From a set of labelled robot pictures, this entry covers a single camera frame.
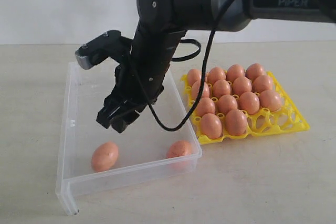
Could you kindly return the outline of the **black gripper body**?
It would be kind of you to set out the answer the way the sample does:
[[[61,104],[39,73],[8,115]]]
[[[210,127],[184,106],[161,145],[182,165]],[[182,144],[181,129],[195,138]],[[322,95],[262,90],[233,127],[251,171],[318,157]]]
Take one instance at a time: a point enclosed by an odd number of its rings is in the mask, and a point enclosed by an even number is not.
[[[103,103],[104,114],[142,112],[163,91],[163,62],[124,62],[115,68],[115,86]]]

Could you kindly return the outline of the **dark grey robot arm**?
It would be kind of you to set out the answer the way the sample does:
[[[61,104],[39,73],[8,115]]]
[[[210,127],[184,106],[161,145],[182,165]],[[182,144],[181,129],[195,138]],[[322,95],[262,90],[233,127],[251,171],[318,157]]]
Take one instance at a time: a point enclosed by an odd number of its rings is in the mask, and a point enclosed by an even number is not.
[[[110,30],[78,51],[85,68],[114,59],[116,83],[97,122],[123,132],[163,91],[177,46],[189,30],[236,32],[253,19],[335,22],[335,0],[136,0],[139,22],[133,38]]]

